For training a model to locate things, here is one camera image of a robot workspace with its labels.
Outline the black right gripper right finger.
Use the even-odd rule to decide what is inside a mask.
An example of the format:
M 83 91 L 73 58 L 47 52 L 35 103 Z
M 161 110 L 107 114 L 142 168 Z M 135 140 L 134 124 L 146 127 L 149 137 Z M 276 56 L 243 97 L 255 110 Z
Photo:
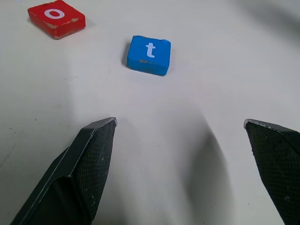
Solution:
M 244 121 L 261 180 L 285 225 L 300 225 L 300 133 Z

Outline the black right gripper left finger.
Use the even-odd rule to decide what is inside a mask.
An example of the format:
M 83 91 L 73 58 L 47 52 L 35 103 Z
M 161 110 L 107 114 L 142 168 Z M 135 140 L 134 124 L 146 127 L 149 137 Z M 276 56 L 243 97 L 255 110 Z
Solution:
M 110 168 L 115 117 L 83 127 L 59 154 L 10 225 L 91 225 Z

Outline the blue letter tile t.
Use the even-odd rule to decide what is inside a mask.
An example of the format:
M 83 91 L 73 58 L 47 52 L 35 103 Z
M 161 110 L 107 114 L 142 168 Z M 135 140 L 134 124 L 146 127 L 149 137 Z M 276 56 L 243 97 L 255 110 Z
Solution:
M 135 35 L 127 54 L 127 67 L 132 70 L 165 76 L 170 65 L 171 42 Z

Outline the red letter tile o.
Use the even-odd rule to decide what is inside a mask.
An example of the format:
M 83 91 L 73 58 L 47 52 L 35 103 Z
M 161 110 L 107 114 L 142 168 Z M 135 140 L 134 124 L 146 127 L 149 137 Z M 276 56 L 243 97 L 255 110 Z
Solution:
M 55 40 L 86 27 L 86 18 L 63 0 L 56 0 L 28 8 L 31 22 Z

